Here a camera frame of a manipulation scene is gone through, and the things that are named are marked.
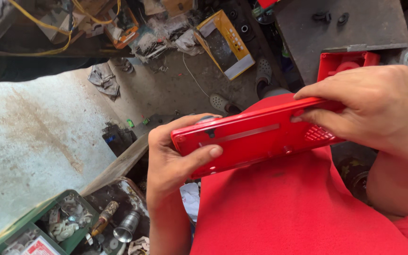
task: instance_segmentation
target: fingernail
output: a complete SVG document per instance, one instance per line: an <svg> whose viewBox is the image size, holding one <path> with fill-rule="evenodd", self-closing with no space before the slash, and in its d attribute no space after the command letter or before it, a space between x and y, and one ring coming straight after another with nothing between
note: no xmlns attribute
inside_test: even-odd
<svg viewBox="0 0 408 255"><path fill-rule="evenodd" d="M303 119L301 119L300 117L292 117L291 118L291 123L297 123L297 122L302 122Z"/></svg>
<svg viewBox="0 0 408 255"><path fill-rule="evenodd" d="M220 146L214 147L209 151L209 154L212 157L219 157L221 154L223 154L223 148Z"/></svg>

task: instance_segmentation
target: red device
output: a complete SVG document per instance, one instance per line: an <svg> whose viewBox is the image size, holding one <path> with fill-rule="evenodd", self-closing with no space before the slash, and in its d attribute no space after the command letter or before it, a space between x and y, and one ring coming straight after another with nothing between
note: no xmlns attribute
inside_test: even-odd
<svg viewBox="0 0 408 255"><path fill-rule="evenodd" d="M171 139L183 156L208 144L223 148L219 158L198 168L191 178L343 141L318 125L290 121L307 107L341 112L345 108L342 103L322 98L294 100L293 95L265 98L241 114L222 119L209 116L195 125L173 130Z"/></svg>
<svg viewBox="0 0 408 255"><path fill-rule="evenodd" d="M368 51L322 53L320 54L317 81L320 82L338 72L363 66L378 65L379 61L379 54Z"/></svg>

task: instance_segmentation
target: red t-shirt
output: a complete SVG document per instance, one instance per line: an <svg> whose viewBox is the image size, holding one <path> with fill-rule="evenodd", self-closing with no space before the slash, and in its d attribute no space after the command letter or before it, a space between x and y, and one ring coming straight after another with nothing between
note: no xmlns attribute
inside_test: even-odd
<svg viewBox="0 0 408 255"><path fill-rule="evenodd" d="M192 255L408 254L391 222L346 189L329 147L202 178Z"/></svg>

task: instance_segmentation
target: white wire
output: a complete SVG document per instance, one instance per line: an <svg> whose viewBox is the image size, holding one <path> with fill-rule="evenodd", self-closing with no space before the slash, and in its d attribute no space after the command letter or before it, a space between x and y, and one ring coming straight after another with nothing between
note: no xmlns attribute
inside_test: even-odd
<svg viewBox="0 0 408 255"><path fill-rule="evenodd" d="M190 72L190 70L188 69L188 67L187 67L187 64L185 64L185 58L184 58L184 55L185 55L185 53L184 54L182 54L182 60L184 61L184 65L185 65L185 67L187 68L187 70L188 70L188 72L191 74L191 77L193 77L193 79L195 79L195 77L193 76L193 74ZM198 83L198 81L196 81L196 84L198 85L198 87L202 90L202 92L208 97L208 98L210 98L210 96L208 96L207 95L207 93L206 92L204 92L204 90L203 90L203 88L201 88L201 86L200 86L200 84Z"/></svg>

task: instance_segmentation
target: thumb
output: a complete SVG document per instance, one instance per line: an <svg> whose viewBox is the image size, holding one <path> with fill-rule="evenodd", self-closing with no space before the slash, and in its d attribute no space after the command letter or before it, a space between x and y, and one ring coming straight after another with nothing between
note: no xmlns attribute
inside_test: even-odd
<svg viewBox="0 0 408 255"><path fill-rule="evenodd" d="M341 138L344 137L343 134L345 133L348 125L348 120L343 118L340 114L320 108L305 111L302 115L291 118L292 123L301 121L319 125L331 132L333 135Z"/></svg>
<svg viewBox="0 0 408 255"><path fill-rule="evenodd" d="M198 167L203 166L213 159L218 158L223 153L223 148L219 145L207 145L186 155L181 159L182 167L188 174L191 174Z"/></svg>

